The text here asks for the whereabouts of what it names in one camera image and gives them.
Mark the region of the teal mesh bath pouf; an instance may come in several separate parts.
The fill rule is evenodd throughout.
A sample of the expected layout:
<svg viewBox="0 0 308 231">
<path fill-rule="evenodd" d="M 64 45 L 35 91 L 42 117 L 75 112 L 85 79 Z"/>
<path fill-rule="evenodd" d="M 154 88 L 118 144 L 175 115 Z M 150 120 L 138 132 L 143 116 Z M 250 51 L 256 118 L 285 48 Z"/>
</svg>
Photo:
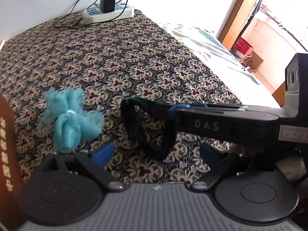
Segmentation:
<svg viewBox="0 0 308 231">
<path fill-rule="evenodd" d="M 75 150 L 80 142 L 98 137 L 102 132 L 104 115 L 97 110 L 84 110 L 84 91 L 67 87 L 49 90 L 45 96 L 46 108 L 41 118 L 41 129 L 54 125 L 53 145 L 61 153 Z"/>
</svg>

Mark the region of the light green bed sheet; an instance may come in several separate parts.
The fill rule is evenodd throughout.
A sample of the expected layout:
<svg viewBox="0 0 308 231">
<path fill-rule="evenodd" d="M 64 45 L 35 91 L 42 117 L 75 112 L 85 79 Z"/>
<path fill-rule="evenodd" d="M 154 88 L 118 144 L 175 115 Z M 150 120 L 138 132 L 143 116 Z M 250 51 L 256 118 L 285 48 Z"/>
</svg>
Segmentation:
<svg viewBox="0 0 308 231">
<path fill-rule="evenodd" d="M 280 108 L 267 88 L 209 31 L 174 23 L 158 25 L 194 53 L 243 104 Z"/>
</svg>

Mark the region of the patterned floral tablecloth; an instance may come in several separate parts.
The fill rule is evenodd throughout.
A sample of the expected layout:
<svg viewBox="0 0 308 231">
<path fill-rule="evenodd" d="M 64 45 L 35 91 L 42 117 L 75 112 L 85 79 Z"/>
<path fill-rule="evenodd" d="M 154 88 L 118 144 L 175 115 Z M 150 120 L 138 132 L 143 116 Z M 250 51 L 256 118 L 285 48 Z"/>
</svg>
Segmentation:
<svg viewBox="0 0 308 231">
<path fill-rule="evenodd" d="M 137 11 L 129 19 L 74 30 L 79 14 L 39 24 L 8 40 L 1 50 L 1 94 L 15 113 L 16 151 L 21 178 L 53 149 L 53 129 L 39 127 L 48 90 L 82 88 L 86 110 L 105 115 L 102 134 L 80 144 L 94 150 L 115 145 L 106 166 L 128 182 L 191 184 L 209 171 L 199 155 L 201 143 L 225 152 L 224 141 L 177 134 L 162 162 L 135 149 L 121 121 L 123 99 L 140 96 L 169 104 L 231 103 L 238 98 L 188 48 Z"/>
</svg>

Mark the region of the red box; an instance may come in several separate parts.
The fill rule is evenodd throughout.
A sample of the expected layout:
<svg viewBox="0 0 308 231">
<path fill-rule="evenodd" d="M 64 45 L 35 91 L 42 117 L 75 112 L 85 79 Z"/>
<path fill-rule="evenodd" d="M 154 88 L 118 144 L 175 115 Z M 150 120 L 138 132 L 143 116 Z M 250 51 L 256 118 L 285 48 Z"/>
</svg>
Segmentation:
<svg viewBox="0 0 308 231">
<path fill-rule="evenodd" d="M 254 50 L 254 47 L 243 38 L 238 39 L 234 47 L 243 55 L 251 55 Z"/>
</svg>

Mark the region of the cardboard box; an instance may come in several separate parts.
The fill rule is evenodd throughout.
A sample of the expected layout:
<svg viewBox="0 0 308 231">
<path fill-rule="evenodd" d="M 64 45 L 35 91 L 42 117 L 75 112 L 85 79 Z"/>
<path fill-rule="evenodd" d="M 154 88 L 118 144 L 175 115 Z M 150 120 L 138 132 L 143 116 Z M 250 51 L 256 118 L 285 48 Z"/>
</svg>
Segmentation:
<svg viewBox="0 0 308 231">
<path fill-rule="evenodd" d="M 16 152 L 15 115 L 1 96 L 1 230 L 17 230 L 24 217 L 17 204 L 23 186 Z"/>
</svg>

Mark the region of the white power strip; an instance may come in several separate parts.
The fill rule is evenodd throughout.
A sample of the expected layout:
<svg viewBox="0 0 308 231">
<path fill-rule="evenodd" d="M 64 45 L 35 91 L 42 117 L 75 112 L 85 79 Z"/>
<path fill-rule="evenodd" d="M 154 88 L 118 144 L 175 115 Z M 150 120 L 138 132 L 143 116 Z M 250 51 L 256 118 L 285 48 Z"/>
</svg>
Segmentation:
<svg viewBox="0 0 308 231">
<path fill-rule="evenodd" d="M 114 11 L 109 13 L 102 13 L 99 7 L 92 7 L 82 12 L 82 22 L 84 24 L 101 23 L 109 20 L 131 18 L 134 15 L 134 8 L 124 4 L 115 5 Z"/>
</svg>

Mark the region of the black charger plug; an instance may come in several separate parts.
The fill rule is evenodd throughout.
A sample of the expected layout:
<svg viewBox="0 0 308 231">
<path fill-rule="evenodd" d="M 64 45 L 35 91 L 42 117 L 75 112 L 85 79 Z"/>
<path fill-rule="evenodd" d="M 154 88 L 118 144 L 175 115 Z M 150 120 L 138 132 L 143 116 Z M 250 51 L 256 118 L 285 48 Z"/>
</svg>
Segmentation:
<svg viewBox="0 0 308 231">
<path fill-rule="evenodd" d="M 115 10 L 115 0 L 100 0 L 100 10 L 103 14 L 113 12 Z"/>
</svg>

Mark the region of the wooden door frame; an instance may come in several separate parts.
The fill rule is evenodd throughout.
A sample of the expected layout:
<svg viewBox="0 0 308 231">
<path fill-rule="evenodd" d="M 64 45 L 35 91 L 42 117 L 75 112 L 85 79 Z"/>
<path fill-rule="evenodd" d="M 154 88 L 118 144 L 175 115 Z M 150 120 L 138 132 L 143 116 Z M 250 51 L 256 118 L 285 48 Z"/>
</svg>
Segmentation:
<svg viewBox="0 0 308 231">
<path fill-rule="evenodd" d="M 252 46 L 242 63 L 283 105 L 285 68 L 307 52 L 307 0 L 235 0 L 218 39 L 227 49 L 239 39 Z"/>
</svg>

